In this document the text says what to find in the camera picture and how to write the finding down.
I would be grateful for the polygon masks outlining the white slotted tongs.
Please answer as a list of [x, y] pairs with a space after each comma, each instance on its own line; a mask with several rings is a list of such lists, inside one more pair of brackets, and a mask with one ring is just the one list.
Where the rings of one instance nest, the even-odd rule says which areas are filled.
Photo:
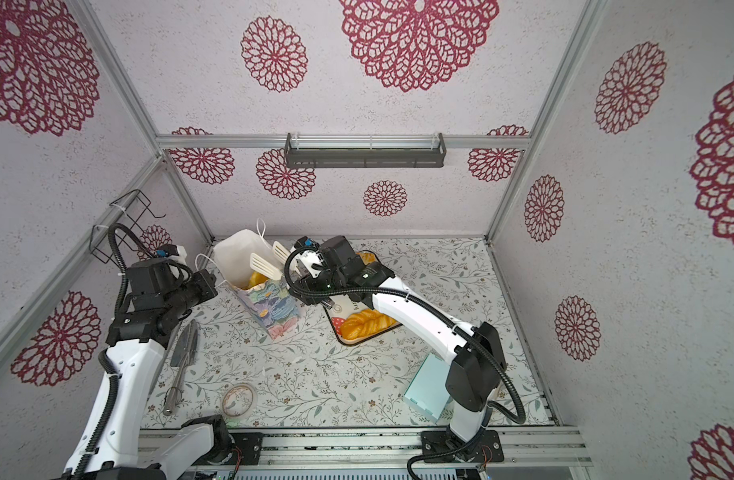
[[291, 251], [280, 242], [264, 242], [259, 253], [250, 254], [249, 265], [254, 272], [280, 281], [285, 277], [284, 265], [290, 255]]

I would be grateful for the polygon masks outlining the floral paper gift bag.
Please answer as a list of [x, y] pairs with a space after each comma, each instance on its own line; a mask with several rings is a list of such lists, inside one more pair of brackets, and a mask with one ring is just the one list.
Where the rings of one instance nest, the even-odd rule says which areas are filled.
[[211, 254], [198, 254], [195, 265], [218, 277], [222, 302], [239, 307], [278, 340], [296, 326], [300, 311], [265, 234], [266, 223], [258, 219], [253, 229], [240, 230], [215, 244]]

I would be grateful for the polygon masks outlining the small bread roll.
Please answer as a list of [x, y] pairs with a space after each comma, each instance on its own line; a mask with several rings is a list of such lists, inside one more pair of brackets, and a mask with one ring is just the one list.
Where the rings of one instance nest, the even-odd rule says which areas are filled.
[[365, 265], [369, 265], [369, 264], [377, 261], [377, 256], [374, 253], [372, 253], [372, 252], [361, 251], [361, 252], [358, 253], [358, 255], [363, 260], [363, 262], [364, 262]]
[[250, 276], [250, 279], [248, 281], [247, 289], [255, 288], [258, 285], [264, 284], [268, 280], [269, 280], [269, 278], [267, 276], [265, 276], [262, 273], [259, 273], [257, 271], [253, 271], [252, 274], [251, 274], [251, 276]]

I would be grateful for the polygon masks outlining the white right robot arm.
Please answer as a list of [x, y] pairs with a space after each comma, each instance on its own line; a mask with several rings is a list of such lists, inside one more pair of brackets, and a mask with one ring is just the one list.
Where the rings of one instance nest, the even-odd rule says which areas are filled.
[[347, 296], [398, 321], [432, 348], [448, 366], [445, 388], [453, 401], [448, 445], [476, 445], [494, 410], [517, 424], [525, 420], [492, 325], [476, 327], [443, 312], [381, 261], [366, 262], [344, 236], [322, 244], [299, 239], [282, 272], [291, 294], [304, 303]]

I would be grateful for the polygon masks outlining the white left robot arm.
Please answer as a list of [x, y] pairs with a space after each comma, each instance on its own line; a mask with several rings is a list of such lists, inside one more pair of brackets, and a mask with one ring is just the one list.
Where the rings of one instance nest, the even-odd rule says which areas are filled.
[[104, 377], [62, 478], [177, 479], [198, 460], [227, 460], [233, 438], [219, 415], [184, 423], [150, 459], [139, 456], [144, 411], [173, 331], [216, 297], [215, 275], [193, 271], [178, 256], [157, 256], [127, 267], [123, 278], [129, 284], [98, 355]]

